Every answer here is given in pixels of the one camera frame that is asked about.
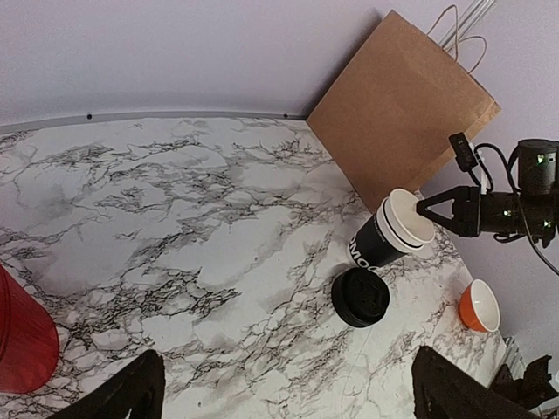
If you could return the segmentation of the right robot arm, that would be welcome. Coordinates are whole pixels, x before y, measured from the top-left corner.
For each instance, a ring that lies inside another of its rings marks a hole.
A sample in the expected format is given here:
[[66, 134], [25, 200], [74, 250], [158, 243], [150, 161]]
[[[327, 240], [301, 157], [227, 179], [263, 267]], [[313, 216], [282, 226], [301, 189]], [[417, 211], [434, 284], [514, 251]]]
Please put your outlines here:
[[[548, 247], [558, 231], [558, 142], [520, 140], [509, 157], [490, 143], [471, 146], [462, 133], [452, 135], [449, 142], [460, 170], [470, 175], [474, 185], [425, 198], [416, 212], [460, 237], [486, 232], [501, 244], [526, 238], [536, 255], [551, 265], [536, 245]], [[500, 157], [509, 192], [494, 189], [480, 157], [482, 148]]]

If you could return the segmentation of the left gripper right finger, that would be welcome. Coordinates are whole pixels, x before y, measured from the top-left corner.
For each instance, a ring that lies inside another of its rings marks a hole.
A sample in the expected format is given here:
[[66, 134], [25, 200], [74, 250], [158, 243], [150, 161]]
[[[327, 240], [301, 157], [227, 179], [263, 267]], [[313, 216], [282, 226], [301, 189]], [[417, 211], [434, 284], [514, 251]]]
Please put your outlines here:
[[535, 414], [479, 384], [429, 346], [411, 367], [416, 418], [534, 418]]

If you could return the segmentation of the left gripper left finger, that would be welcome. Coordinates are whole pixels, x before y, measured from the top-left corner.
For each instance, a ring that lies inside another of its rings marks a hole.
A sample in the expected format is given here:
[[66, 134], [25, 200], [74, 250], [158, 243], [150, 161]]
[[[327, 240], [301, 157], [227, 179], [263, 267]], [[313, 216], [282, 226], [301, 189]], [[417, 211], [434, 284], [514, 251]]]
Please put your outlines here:
[[50, 418], [161, 418], [164, 390], [163, 359], [150, 349]]

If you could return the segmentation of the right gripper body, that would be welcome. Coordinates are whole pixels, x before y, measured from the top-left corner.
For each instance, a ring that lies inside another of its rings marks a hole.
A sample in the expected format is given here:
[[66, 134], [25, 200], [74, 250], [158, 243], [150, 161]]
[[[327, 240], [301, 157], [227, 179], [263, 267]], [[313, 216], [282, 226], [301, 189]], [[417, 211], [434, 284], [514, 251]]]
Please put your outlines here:
[[478, 237], [482, 232], [501, 237], [525, 236], [518, 199], [513, 193], [487, 192], [479, 187], [457, 187], [453, 198], [455, 233]]

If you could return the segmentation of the black paper coffee cup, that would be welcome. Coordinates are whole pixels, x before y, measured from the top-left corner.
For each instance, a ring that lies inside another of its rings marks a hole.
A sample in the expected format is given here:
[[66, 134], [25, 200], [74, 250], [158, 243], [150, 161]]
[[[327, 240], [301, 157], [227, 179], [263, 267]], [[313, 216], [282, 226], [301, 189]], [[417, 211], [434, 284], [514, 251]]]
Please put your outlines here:
[[416, 212], [418, 198], [405, 189], [393, 189], [383, 201], [381, 212], [389, 230], [403, 244], [418, 249], [435, 237], [432, 221]]

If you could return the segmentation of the black plastic cup lid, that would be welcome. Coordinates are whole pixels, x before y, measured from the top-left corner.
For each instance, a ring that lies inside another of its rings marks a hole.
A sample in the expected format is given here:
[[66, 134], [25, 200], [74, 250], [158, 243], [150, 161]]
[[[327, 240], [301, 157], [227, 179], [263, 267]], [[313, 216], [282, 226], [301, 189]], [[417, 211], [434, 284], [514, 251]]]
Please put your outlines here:
[[390, 304], [390, 290], [374, 272], [354, 267], [338, 275], [331, 288], [335, 312], [349, 326], [378, 323]]

